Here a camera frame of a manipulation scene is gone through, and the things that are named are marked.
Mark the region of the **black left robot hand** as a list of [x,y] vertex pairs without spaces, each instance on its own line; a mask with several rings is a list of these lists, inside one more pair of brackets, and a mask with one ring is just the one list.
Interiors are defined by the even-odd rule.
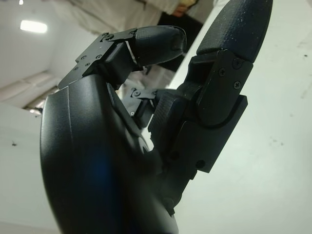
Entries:
[[40,162],[63,234],[176,234],[188,182],[210,172],[247,107],[241,95],[268,29],[270,0],[231,0],[176,89],[117,89],[183,53],[185,31],[103,33],[47,97]]

